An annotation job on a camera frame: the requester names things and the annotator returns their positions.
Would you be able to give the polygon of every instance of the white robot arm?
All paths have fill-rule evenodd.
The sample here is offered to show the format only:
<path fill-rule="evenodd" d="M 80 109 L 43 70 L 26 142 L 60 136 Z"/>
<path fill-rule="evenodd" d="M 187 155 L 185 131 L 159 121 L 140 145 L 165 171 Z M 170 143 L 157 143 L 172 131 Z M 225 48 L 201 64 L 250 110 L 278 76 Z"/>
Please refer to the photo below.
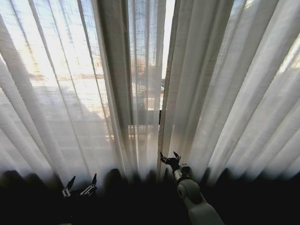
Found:
<path fill-rule="evenodd" d="M 166 158 L 160 153 L 160 160 L 170 165 L 177 181 L 177 191 L 185 203 L 193 225 L 224 225 L 215 209 L 206 202 L 196 182 L 189 176 L 189 166 L 179 165 L 180 156 L 174 152 L 176 158 Z"/>

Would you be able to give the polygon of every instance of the sheer curtain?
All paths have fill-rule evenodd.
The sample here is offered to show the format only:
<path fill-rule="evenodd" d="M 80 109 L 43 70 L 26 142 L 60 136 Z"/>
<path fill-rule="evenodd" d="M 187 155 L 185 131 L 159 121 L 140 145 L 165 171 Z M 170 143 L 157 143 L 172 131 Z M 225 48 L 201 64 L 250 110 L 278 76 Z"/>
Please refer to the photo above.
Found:
<path fill-rule="evenodd" d="M 165 1 L 1 3 L 1 174 L 34 173 L 63 185 L 76 175 L 75 186 L 95 173 L 101 185 L 113 168 L 145 177 L 156 166 Z M 115 36 L 128 34 L 130 83 L 122 90 L 106 20 L 117 21 L 109 27 Z M 132 121 L 124 131 L 117 97 L 125 92 Z"/>
<path fill-rule="evenodd" d="M 1 3 L 0 178 L 299 172 L 298 0 L 177 0 L 167 65 L 165 0 Z"/>
<path fill-rule="evenodd" d="M 211 184 L 226 168 L 251 180 L 294 176 L 300 2 L 178 1 L 174 18 L 160 150 Z"/>

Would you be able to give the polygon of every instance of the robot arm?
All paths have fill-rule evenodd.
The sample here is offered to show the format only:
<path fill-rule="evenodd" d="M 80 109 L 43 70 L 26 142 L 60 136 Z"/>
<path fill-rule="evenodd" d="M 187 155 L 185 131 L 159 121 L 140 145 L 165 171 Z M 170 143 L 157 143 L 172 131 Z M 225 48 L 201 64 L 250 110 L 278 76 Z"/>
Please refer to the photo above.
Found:
<path fill-rule="evenodd" d="M 180 156 L 174 152 L 176 158 L 166 158 L 160 153 L 160 160 L 170 165 L 177 181 L 177 191 L 185 203 L 193 225 L 224 225 L 215 209 L 206 202 L 196 182 L 189 176 L 189 166 L 179 165 Z"/>

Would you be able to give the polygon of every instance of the curtain fold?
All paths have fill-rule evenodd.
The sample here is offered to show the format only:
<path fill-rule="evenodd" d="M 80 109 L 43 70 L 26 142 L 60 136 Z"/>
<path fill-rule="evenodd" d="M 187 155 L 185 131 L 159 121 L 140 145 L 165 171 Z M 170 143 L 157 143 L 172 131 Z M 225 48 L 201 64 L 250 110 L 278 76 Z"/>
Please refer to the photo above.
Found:
<path fill-rule="evenodd" d="M 189 10 L 183 11 L 188 3 Z M 222 5 L 219 1 L 203 1 L 202 7 L 196 7 L 197 3 L 180 5 L 182 19 L 179 17 L 178 28 L 185 22 L 184 28 L 191 29 L 194 21 L 199 30 L 204 28 L 209 17 L 197 13 L 196 20 L 194 12 L 207 7 L 204 11 L 211 10 L 209 14 L 213 14 L 213 4 Z M 223 24 L 226 29 L 216 57 L 209 57 L 210 42 L 205 42 L 207 49 L 201 39 L 193 41 L 193 48 L 188 47 L 189 40 L 198 37 L 197 28 L 182 35 L 177 28 L 176 38 L 182 37 L 186 46 L 175 44 L 172 56 L 168 99 L 164 104 L 164 130 L 166 134 L 166 126 L 169 127 L 170 138 L 164 141 L 171 144 L 163 152 L 171 154 L 174 150 L 182 154 L 191 164 L 195 179 L 201 180 L 206 173 L 210 184 L 226 168 L 235 178 L 244 175 L 253 180 L 260 174 L 290 178 L 300 170 L 296 66 L 299 3 L 236 0 L 232 8 L 226 6 L 231 11 L 228 22 Z M 218 24 L 217 18 L 215 13 L 214 25 Z M 203 33 L 212 40 L 213 32 L 202 31 L 200 38 Z M 206 66 L 204 60 L 201 64 L 201 54 L 215 62 Z M 199 71 L 204 71 L 207 78 Z"/>
<path fill-rule="evenodd" d="M 155 169 L 165 1 L 5 0 L 0 14 L 1 173 L 79 187 Z"/>

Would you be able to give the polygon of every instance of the dark floor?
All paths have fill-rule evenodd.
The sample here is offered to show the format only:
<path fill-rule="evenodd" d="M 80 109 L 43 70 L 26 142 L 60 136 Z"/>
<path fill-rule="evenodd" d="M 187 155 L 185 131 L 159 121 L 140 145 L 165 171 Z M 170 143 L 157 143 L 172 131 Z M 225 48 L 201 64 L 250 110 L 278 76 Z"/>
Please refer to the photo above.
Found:
<path fill-rule="evenodd" d="M 35 176 L 26 181 L 16 172 L 5 174 L 0 189 L 1 224 L 164 224 L 189 225 L 188 212 L 173 179 L 156 184 L 128 185 L 117 170 L 105 180 L 98 198 L 66 201 L 49 191 Z M 202 194 L 226 225 L 300 224 L 300 176 L 290 181 L 262 178 L 252 183 L 231 180 L 224 173 L 214 187 L 201 185 Z"/>

